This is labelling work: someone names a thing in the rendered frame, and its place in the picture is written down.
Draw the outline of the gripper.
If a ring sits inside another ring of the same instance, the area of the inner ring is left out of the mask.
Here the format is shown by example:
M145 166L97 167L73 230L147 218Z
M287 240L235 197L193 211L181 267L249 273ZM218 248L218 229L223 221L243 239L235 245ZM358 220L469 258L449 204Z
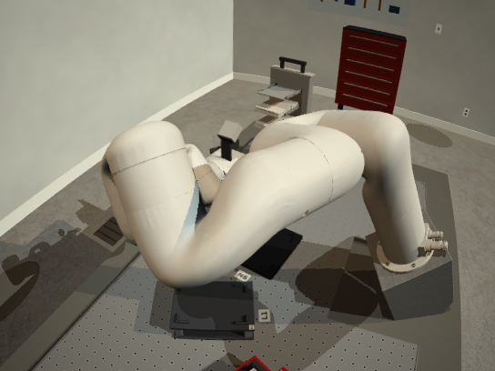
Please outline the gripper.
M235 144L232 144L232 161L228 161L221 157L221 148L220 146L210 148L210 156L207 158L207 161L211 161L215 163L220 170L222 171L223 176L227 174L230 167L244 154L236 151L239 149L239 139L237 139ZM234 149L234 150L233 150ZM217 150L217 151L216 151ZM215 152L216 151L216 152ZM214 152L214 153L213 153ZM213 153L213 154L212 154ZM210 160L209 160L210 159Z

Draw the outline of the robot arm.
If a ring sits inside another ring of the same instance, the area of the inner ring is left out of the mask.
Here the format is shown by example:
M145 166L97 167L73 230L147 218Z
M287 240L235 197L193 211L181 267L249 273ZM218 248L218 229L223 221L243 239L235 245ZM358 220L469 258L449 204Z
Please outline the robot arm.
M151 121L115 137L101 176L123 235L172 288L225 276L362 176L385 269L411 273L434 250L448 249L447 241L434 240L443 232L423 221L408 129L388 113L321 110L275 122L225 177L195 145L185 144L175 125Z

